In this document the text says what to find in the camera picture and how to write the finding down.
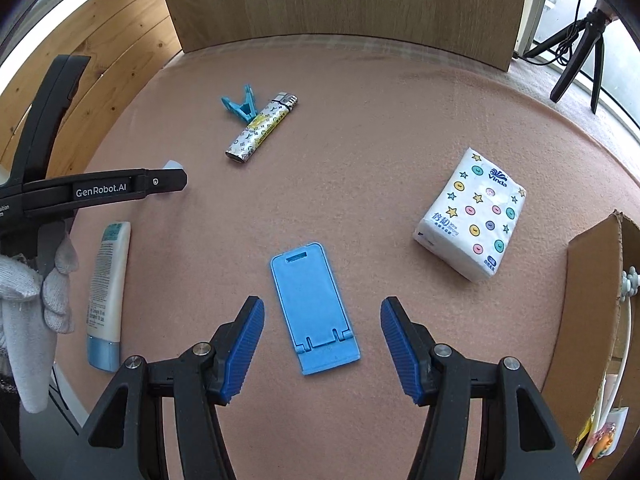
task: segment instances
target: lighter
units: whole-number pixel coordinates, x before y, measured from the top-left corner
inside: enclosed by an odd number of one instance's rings
[[[256,115],[244,131],[229,146],[225,154],[238,162],[246,162],[264,139],[298,102],[295,95],[281,92]]]

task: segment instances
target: wooden panel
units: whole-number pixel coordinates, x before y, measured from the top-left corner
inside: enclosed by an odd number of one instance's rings
[[[174,26],[165,18],[122,54],[60,128],[47,176],[82,173],[124,108],[179,51]]]
[[[73,54],[91,56],[91,61],[84,69],[78,91],[62,124],[105,70],[167,16],[169,10],[164,0],[135,0],[107,20],[74,50]]]
[[[4,149],[4,153],[2,153],[2,158],[0,158],[0,166],[8,171],[11,171],[11,167],[14,164],[15,150],[18,147],[18,141],[20,140],[20,136],[22,135],[22,130],[24,128],[24,121],[27,120],[28,114],[29,112],[27,111],[27,113],[25,113],[20,119],[20,122],[18,123],[18,126],[14,131],[14,134],[11,136],[11,139],[9,139],[9,143]]]
[[[7,146],[57,54],[71,54],[111,16],[133,1],[89,0],[45,38],[0,95],[0,150]]]
[[[362,34],[508,68],[524,0],[167,0],[186,52],[278,34]]]

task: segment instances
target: black tripod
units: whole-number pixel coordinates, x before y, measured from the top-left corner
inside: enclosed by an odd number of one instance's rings
[[[524,59],[533,58],[542,54],[545,50],[550,50],[558,44],[569,40],[573,41],[572,36],[576,36],[580,31],[584,30],[584,34],[578,43],[578,47],[574,54],[570,57],[567,66],[560,75],[560,79],[551,91],[549,98],[557,103],[569,88],[569,85],[575,79],[575,76],[584,65],[587,57],[596,47],[595,66],[593,70],[593,91],[591,91],[591,111],[596,113],[598,107],[598,98],[600,96],[600,87],[602,86],[602,70],[604,67],[604,38],[602,37],[604,29],[613,20],[617,19],[612,9],[604,0],[598,0],[595,7],[591,9],[587,15],[562,30],[556,32],[551,38],[543,41],[538,46],[522,54]]]

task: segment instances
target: table surface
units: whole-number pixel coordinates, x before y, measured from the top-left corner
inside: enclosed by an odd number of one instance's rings
[[[258,107],[280,91],[296,108],[251,160],[224,152],[242,130],[220,96]],[[471,283],[412,239],[467,147],[528,192],[498,273]],[[202,51],[140,92],[88,171],[182,163],[183,192],[81,210],[72,239],[76,332],[56,359],[90,410],[111,375],[86,362],[89,284],[105,226],[132,235],[122,355],[172,358],[232,320],[248,295],[266,306],[242,392],[218,410],[239,479],[405,478],[426,415],[402,394],[380,330],[398,296],[434,338],[468,357],[514,355],[542,386],[562,310],[566,246],[614,208],[640,219],[634,181],[576,126],[488,79],[437,64],[319,47]],[[302,376],[270,258],[324,245],[360,345],[360,361]],[[170,406],[165,412],[170,414]],[[472,478],[479,433],[472,403]],[[172,478],[179,460],[166,423]]]

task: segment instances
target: white paper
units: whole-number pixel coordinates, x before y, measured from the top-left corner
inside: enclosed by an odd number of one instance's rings
[[[524,206],[526,190],[469,148],[414,239],[472,282],[493,276]]]
[[[169,160],[163,167],[163,170],[183,170],[182,164],[175,160]]]

